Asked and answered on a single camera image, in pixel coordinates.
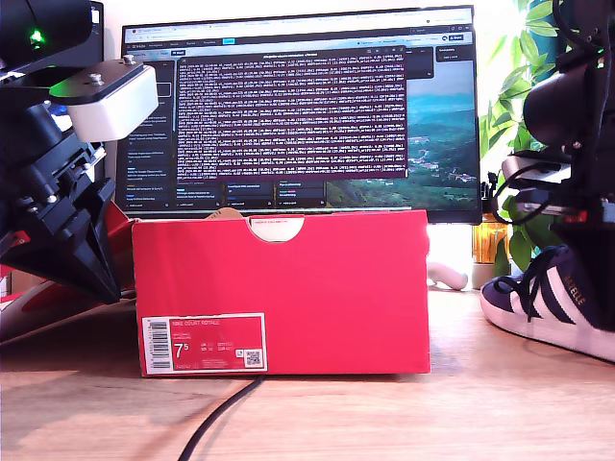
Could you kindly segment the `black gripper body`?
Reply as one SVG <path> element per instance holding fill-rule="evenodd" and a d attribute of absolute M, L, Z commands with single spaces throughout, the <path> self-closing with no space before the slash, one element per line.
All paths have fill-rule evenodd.
<path fill-rule="evenodd" d="M 1 110 L 1 239 L 81 232 L 89 215 L 76 202 L 91 184 L 105 145 L 62 130 L 44 104 Z M 78 219 L 80 228 L 72 227 Z"/>

